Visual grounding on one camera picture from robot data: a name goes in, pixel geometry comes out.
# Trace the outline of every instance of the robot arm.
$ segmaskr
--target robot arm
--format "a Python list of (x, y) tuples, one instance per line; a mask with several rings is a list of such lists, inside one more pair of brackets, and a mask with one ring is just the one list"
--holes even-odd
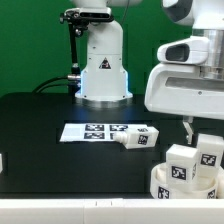
[(150, 111), (183, 115), (193, 135), (193, 117), (224, 119), (224, 1), (162, 0), (175, 23), (192, 26), (188, 39), (165, 44), (151, 72), (145, 105)]
[(175, 23), (191, 26), (193, 18), (194, 0), (163, 0), (162, 8), (166, 15)]

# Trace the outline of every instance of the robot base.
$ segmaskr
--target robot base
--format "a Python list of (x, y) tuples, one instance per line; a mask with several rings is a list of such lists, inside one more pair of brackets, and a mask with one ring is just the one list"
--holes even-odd
[(117, 108), (130, 105), (132, 103), (132, 96), (133, 95), (131, 93), (128, 93), (124, 99), (104, 101), (83, 98), (78, 92), (75, 94), (74, 103), (93, 108)]

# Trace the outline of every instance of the white cube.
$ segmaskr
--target white cube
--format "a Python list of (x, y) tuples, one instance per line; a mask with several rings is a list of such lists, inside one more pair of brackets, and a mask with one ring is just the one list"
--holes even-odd
[(166, 153), (167, 184), (183, 192), (193, 191), (197, 184), (198, 149), (173, 145)]
[(199, 134), (198, 175), (216, 178), (222, 161), (224, 141), (222, 137)]

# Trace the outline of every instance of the metal bracket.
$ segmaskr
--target metal bracket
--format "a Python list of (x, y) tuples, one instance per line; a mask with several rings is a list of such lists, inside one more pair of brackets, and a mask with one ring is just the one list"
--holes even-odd
[(192, 127), (192, 123), (193, 123), (193, 119), (194, 117), (189, 117), (189, 116), (184, 116), (183, 117), (183, 125), (187, 131), (187, 143), (189, 145), (191, 145), (192, 143), (192, 137), (193, 137), (193, 134), (194, 134), (194, 129)]

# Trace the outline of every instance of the black and white pattern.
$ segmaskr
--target black and white pattern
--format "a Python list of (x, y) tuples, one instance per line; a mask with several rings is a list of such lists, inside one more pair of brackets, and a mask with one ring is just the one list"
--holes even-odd
[(208, 193), (208, 199), (215, 199), (215, 190)]
[(104, 131), (104, 125), (102, 124), (87, 124), (86, 131)]
[(146, 129), (146, 128), (140, 128), (140, 129), (138, 129), (138, 131), (139, 132), (148, 132), (148, 129)]
[(149, 138), (148, 136), (140, 135), (138, 139), (138, 144), (147, 145), (148, 138)]
[(159, 199), (169, 199), (170, 198), (170, 192), (162, 187), (159, 187), (158, 189), (158, 198)]
[(214, 155), (202, 154), (202, 156), (201, 156), (201, 165), (215, 166), (216, 158), (217, 157), (214, 156)]
[(172, 177), (180, 180), (187, 180), (187, 170), (185, 168), (171, 166)]
[(84, 139), (104, 139), (105, 134), (101, 132), (87, 132), (84, 133)]
[(110, 125), (110, 131), (125, 131), (128, 125)]
[(192, 180), (194, 179), (194, 177), (196, 176), (196, 170), (197, 169), (197, 165), (195, 163), (194, 167), (193, 167), (193, 171), (192, 171)]
[(114, 134), (115, 133), (110, 133), (110, 139), (112, 139), (112, 140), (114, 139)]

